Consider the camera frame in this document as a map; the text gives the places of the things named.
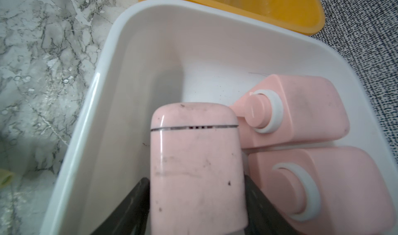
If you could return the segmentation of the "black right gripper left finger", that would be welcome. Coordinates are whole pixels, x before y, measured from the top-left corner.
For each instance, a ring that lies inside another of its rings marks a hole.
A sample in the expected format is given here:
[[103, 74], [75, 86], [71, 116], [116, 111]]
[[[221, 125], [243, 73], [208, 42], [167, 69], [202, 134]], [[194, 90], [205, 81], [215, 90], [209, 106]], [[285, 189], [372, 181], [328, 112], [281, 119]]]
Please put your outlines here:
[[150, 209], [150, 180], [142, 178], [93, 235], [143, 235]]

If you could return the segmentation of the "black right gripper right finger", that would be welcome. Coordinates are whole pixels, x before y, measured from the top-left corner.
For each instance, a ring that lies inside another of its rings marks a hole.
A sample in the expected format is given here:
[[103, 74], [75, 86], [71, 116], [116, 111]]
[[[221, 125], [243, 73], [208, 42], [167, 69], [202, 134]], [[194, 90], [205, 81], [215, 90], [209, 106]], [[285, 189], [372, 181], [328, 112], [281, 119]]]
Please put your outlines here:
[[276, 210], [263, 192], [248, 176], [245, 179], [245, 195], [248, 213], [246, 235], [298, 235], [296, 231]]

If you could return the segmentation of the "pink sharpener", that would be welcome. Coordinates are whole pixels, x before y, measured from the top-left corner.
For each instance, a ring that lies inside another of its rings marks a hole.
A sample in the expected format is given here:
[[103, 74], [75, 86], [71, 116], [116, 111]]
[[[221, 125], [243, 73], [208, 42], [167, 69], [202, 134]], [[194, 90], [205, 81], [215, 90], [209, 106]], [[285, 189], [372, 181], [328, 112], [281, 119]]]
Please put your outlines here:
[[323, 77], [270, 75], [231, 109], [242, 149], [334, 141], [350, 130], [337, 89]]
[[150, 129], [154, 235], [230, 235], [248, 225], [238, 120], [225, 105], [158, 108]]
[[380, 235], [396, 211], [374, 160], [355, 147], [253, 153], [249, 175], [271, 204], [306, 235]]

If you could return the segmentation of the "white plastic storage box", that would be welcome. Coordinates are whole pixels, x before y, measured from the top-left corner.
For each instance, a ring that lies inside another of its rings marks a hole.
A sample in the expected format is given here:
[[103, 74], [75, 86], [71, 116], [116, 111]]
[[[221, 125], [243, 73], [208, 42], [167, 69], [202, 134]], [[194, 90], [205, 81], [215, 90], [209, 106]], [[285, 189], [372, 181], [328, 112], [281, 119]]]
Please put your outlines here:
[[148, 177], [150, 122], [174, 102], [233, 104], [271, 74], [321, 76], [350, 121], [336, 142], [368, 152], [398, 200], [398, 166], [363, 85], [327, 44], [182, 0], [146, 0], [114, 22], [40, 233], [88, 235]]

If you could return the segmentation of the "yellow plastic storage box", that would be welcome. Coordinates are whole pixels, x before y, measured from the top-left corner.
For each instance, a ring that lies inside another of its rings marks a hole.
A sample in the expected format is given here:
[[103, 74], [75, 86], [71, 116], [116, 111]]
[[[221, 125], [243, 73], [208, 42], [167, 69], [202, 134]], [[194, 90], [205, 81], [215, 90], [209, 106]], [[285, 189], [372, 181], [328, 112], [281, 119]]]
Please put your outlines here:
[[239, 14], [308, 36], [318, 33], [325, 25], [325, 14], [320, 0], [185, 1]]

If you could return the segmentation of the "green sharpener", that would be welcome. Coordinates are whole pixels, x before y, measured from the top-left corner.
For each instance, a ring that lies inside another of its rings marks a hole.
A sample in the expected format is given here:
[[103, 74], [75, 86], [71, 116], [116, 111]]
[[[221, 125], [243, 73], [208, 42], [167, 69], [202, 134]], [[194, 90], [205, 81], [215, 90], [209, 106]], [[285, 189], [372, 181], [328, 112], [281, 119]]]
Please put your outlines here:
[[0, 188], [4, 188], [11, 184], [15, 174], [6, 169], [0, 169]]

